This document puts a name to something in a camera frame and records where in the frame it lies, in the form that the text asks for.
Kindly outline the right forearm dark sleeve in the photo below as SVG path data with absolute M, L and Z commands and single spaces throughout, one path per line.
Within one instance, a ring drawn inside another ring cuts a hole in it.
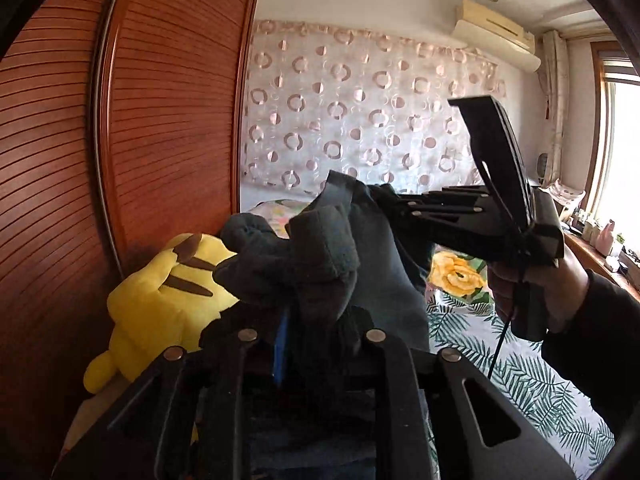
M 541 355 L 618 436 L 639 406 L 639 303 L 606 278 L 587 275 L 582 305 L 546 337 Z

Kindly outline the right hand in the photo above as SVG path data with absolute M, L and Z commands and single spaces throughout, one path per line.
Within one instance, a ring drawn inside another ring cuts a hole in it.
M 559 260 L 558 266 L 532 266 L 525 271 L 523 281 L 544 291 L 551 333 L 559 333 L 574 318 L 589 287 L 586 270 L 568 247 L 565 247 L 564 258 Z M 518 284 L 518 270 L 504 263 L 491 263 L 488 266 L 488 284 L 494 295 L 498 317 L 506 322 L 516 306 L 514 287 Z

